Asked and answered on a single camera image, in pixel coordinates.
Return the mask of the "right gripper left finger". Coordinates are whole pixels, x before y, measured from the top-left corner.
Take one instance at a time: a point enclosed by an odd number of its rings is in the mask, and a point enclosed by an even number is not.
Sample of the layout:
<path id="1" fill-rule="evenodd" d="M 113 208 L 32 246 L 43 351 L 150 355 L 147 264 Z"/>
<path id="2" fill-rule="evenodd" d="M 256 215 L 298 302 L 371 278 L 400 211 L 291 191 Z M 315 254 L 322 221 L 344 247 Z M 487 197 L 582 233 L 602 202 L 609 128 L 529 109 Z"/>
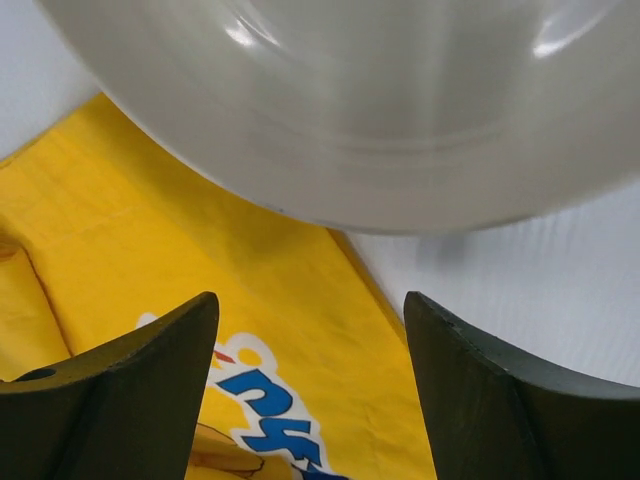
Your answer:
<path id="1" fill-rule="evenodd" d="M 2 478 L 184 478 L 218 320 L 218 299 L 204 292 L 2 383 Z"/>

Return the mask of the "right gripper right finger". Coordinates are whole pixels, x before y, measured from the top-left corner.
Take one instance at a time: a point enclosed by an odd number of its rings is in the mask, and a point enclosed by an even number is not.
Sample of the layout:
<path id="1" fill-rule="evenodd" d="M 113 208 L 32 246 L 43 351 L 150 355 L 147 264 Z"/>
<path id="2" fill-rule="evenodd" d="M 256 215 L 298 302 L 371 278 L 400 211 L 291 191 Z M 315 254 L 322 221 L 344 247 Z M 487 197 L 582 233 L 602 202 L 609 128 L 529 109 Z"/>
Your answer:
<path id="1" fill-rule="evenodd" d="M 638 388 L 544 360 L 420 292 L 403 316 L 438 478 L 638 478 Z"/>

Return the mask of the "cream round plate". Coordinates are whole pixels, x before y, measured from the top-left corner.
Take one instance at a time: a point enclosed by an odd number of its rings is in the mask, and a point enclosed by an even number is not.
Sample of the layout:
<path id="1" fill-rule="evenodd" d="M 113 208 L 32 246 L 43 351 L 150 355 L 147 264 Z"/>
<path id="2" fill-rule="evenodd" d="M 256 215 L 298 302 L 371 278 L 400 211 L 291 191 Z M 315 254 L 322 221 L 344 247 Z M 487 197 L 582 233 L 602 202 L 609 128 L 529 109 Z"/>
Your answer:
<path id="1" fill-rule="evenodd" d="M 101 90 L 224 189 L 369 233 L 639 177 L 635 1 L 43 1 Z"/>

